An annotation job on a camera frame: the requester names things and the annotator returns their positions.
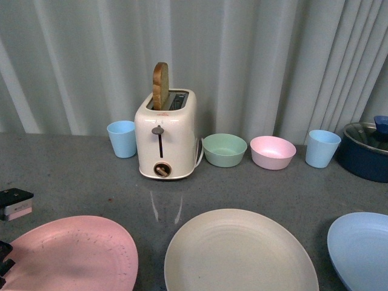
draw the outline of pink bowl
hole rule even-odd
[[[256,165],[268,170],[281,170],[289,165],[296,153],[295,146],[276,136],[259,136],[250,142],[252,159]]]

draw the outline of blue cup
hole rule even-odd
[[[314,168],[325,168],[333,158],[341,138],[327,130],[312,130],[307,141],[306,163]]]
[[[130,158],[136,153],[135,123],[133,121],[116,121],[107,126],[110,142],[115,155]]]

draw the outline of toaster knob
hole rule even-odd
[[[164,129],[162,129],[161,126],[158,125],[157,127],[154,127],[153,129],[151,129],[151,132],[154,135],[161,135],[162,133],[164,133]]]
[[[165,178],[171,174],[171,167],[165,162],[159,162],[154,166],[153,171],[159,177]]]

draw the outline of pink plate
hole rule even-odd
[[[3,290],[133,290],[135,242],[107,218],[73,216],[37,227],[14,240]]]

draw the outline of green bowl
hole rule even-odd
[[[202,145],[208,162],[222,168],[237,166],[248,148],[245,140],[227,133],[209,135]]]

